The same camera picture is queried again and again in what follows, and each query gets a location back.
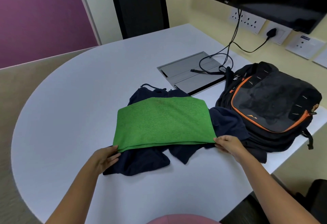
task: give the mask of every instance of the black backpack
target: black backpack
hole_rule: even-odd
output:
[[[313,138],[306,129],[322,99],[311,84],[282,73],[267,62],[226,70],[226,86],[216,106],[235,110],[250,138],[245,147],[266,152],[287,150],[298,135]]]

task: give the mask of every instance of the purple wall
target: purple wall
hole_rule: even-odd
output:
[[[82,0],[0,0],[0,68],[97,45]]]

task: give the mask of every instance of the white switch plate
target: white switch plate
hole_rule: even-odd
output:
[[[231,8],[231,14],[228,19],[230,21],[237,23],[238,21],[237,8],[235,7]],[[239,27],[245,28],[253,32],[254,34],[258,34],[262,26],[264,25],[265,21],[266,19],[264,18],[242,11]]]
[[[306,34],[299,33],[286,46],[286,49],[301,57],[310,59],[324,46],[324,44],[325,42],[310,38]]]
[[[322,65],[327,68],[327,49],[325,49],[320,55],[318,55],[314,60],[315,63]]]
[[[281,45],[284,42],[284,40],[288,37],[288,35],[292,31],[291,28],[269,21],[269,24],[263,33],[264,38],[267,38],[267,32],[273,28],[277,29],[276,36],[272,37],[269,41],[272,41],[279,45]]]

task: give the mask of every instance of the white table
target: white table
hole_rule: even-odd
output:
[[[20,113],[11,147],[14,179],[36,217],[45,222],[89,156],[112,144],[117,111],[141,84],[172,88],[157,66],[222,48],[186,24],[91,49],[50,74]],[[250,63],[231,56],[234,70]],[[195,97],[211,108],[224,85]],[[320,107],[317,112],[309,126],[312,134],[327,122],[327,111]],[[306,140],[299,136],[287,151],[270,153],[267,171],[272,173]],[[187,165],[165,154],[171,164],[157,171],[101,175],[86,223],[145,224],[176,213],[219,221],[252,191],[239,164],[216,149],[197,151]]]

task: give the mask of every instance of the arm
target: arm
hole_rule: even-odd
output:
[[[120,153],[113,155],[117,152],[117,147],[102,148],[94,152],[45,224],[85,223],[99,174],[118,161]]]
[[[289,195],[254,158],[236,137],[214,138],[216,147],[232,154],[242,166],[252,189],[271,224],[319,224]]]

